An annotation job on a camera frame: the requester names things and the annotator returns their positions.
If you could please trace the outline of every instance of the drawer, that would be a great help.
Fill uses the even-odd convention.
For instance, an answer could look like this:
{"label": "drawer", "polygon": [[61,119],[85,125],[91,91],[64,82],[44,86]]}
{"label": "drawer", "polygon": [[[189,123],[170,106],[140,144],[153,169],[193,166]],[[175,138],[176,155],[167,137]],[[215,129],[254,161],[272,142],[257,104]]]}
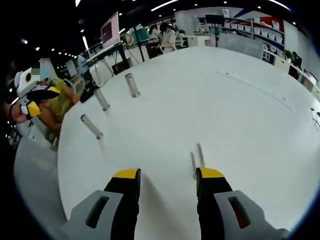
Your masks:
{"label": "drawer", "polygon": [[318,99],[318,101],[320,102],[320,90],[318,90],[315,86],[312,89],[312,95]]}

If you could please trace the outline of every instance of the storage box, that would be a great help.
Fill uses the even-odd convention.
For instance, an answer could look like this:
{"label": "storage box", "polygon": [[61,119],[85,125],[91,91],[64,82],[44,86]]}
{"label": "storage box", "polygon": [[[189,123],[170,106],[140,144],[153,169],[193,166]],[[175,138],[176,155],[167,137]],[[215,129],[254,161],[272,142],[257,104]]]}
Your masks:
{"label": "storage box", "polygon": [[282,37],[280,37],[280,36],[275,36],[275,40],[277,41],[277,43],[280,43],[280,44],[282,44]]}
{"label": "storage box", "polygon": [[280,24],[277,21],[272,21],[272,25],[275,30],[280,30]]}
{"label": "storage box", "polygon": [[244,30],[248,33],[251,33],[251,27],[250,26],[244,26]]}
{"label": "storage box", "polygon": [[254,28],[254,33],[255,33],[255,34],[260,35],[260,32],[261,32],[261,29],[260,29],[260,28],[257,28],[257,27]]}
{"label": "storage box", "polygon": [[225,18],[230,18],[229,9],[222,9],[222,14]]}
{"label": "storage box", "polygon": [[260,23],[260,17],[254,17],[253,18],[253,21],[255,22],[255,23]]}
{"label": "storage box", "polygon": [[270,52],[277,52],[277,48],[275,46],[270,45]]}
{"label": "storage box", "polygon": [[282,57],[283,56],[283,54],[284,54],[284,51],[281,51],[281,50],[277,50],[277,52],[278,52],[278,55],[280,56],[280,57]]}
{"label": "storage box", "polygon": [[245,26],[242,24],[238,24],[237,27],[238,27],[238,30],[241,30],[241,31],[245,30]]}
{"label": "storage box", "polygon": [[268,37],[268,32],[261,30],[261,35],[262,35],[263,37],[267,38],[267,37]]}
{"label": "storage box", "polygon": [[274,41],[275,40],[275,35],[269,32],[269,39]]}

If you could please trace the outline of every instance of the desk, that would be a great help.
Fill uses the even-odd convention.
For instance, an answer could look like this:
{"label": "desk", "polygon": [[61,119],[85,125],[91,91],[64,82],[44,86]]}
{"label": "desk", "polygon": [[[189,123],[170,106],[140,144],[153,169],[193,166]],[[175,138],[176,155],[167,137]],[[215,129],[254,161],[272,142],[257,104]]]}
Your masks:
{"label": "desk", "polygon": [[[290,110],[228,70],[286,98]],[[141,92],[130,96],[125,75]],[[289,231],[307,210],[320,177],[320,130],[310,108],[320,103],[269,63],[216,47],[189,47],[153,58],[101,88],[111,108],[92,97],[64,117],[58,179],[66,217],[113,174],[141,168],[135,239],[200,239],[190,152],[221,171],[234,190],[263,208],[275,228]],[[103,132],[97,140],[80,121]]]}
{"label": "desk", "polygon": [[215,41],[215,35],[185,35],[183,38],[187,38],[188,46],[189,47],[196,47],[196,46],[205,46],[206,40],[213,40]]}
{"label": "desk", "polygon": [[[149,55],[146,46],[142,46],[141,50],[143,53],[144,60],[148,61]],[[125,48],[124,54],[125,57],[129,59],[128,62],[131,66],[136,66],[138,64],[143,63],[139,47],[133,47],[129,49]],[[112,70],[112,66],[115,65],[116,62],[120,63],[123,59],[120,54],[116,55],[116,53],[114,53],[113,55],[104,57],[104,60]],[[90,67],[89,70],[93,80],[98,86],[101,86],[105,81],[113,77],[113,70],[110,71],[102,61],[96,62],[94,65]]]}
{"label": "desk", "polygon": [[[274,52],[271,52],[269,50],[264,49],[264,52],[267,54],[270,54],[274,56],[275,61],[273,65],[275,65],[275,62],[286,62],[282,57],[278,56]],[[278,68],[282,69],[284,72],[289,73],[289,68],[292,67],[299,73],[299,78],[297,79],[298,82],[300,82],[309,92],[312,93],[312,95],[320,102],[320,89],[316,85],[316,80],[313,77],[310,77],[307,75],[304,71],[302,71],[300,68],[296,67],[292,63],[285,63],[285,66],[277,66]]]}

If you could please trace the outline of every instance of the white wall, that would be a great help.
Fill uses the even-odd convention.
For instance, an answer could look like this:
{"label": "white wall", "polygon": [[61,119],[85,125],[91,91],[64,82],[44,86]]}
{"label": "white wall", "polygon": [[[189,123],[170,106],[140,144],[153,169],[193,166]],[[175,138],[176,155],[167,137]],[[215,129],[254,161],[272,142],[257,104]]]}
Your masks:
{"label": "white wall", "polygon": [[[175,21],[179,29],[183,29],[186,35],[194,35],[195,21],[197,17],[205,17],[206,15],[222,15],[222,10],[228,9],[230,17],[234,17],[242,8],[238,7],[204,7],[187,11],[177,11],[174,13]],[[267,14],[258,11],[250,11],[242,15],[240,18],[248,19],[254,17],[270,17]],[[317,55],[311,40],[298,29],[286,22],[284,23],[284,46],[293,52],[296,52],[302,58],[301,67],[320,80],[320,57]]]}
{"label": "white wall", "polygon": [[[195,20],[198,17],[205,17],[206,15],[222,15],[222,10],[228,9],[230,17],[233,18],[237,13],[239,13],[243,8],[238,7],[202,7],[191,9],[187,11],[177,11],[174,13],[176,24],[179,29],[183,29],[186,35],[193,35],[195,28]],[[253,17],[270,17],[270,15],[264,14],[258,11],[251,11],[247,14],[242,15],[240,18],[247,19]]]}
{"label": "white wall", "polygon": [[302,58],[301,67],[312,74],[320,81],[320,57],[312,45],[311,39],[287,21],[284,22],[285,48],[296,52]]}

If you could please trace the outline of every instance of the ceiling light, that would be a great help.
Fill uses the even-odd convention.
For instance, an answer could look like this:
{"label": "ceiling light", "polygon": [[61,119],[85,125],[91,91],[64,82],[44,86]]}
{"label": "ceiling light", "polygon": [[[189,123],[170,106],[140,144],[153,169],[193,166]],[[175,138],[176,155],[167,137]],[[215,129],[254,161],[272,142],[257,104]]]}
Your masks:
{"label": "ceiling light", "polygon": [[153,11],[159,9],[159,8],[162,8],[165,5],[172,4],[172,3],[176,2],[176,1],[178,1],[178,0],[172,0],[172,1],[168,1],[168,2],[166,2],[164,4],[161,4],[160,6],[157,6],[157,7],[153,8],[153,9],[151,9],[151,12],[153,12]]}
{"label": "ceiling light", "polygon": [[81,0],[75,0],[75,7],[78,7]]}
{"label": "ceiling light", "polygon": [[126,30],[125,28],[122,28],[119,34],[123,33],[123,31]]}
{"label": "ceiling light", "polygon": [[281,6],[281,7],[285,8],[285,9],[288,9],[289,11],[291,11],[290,8],[288,8],[286,5],[284,5],[284,4],[282,4],[282,3],[278,2],[278,1],[275,1],[275,0],[268,0],[268,1],[273,2],[273,3],[275,3],[275,4],[278,4],[279,6]]}
{"label": "ceiling light", "polygon": [[85,49],[89,50],[89,47],[88,47],[88,43],[87,43],[87,39],[85,36],[82,37],[82,40],[83,40],[83,43],[84,43],[84,46],[85,46]]}

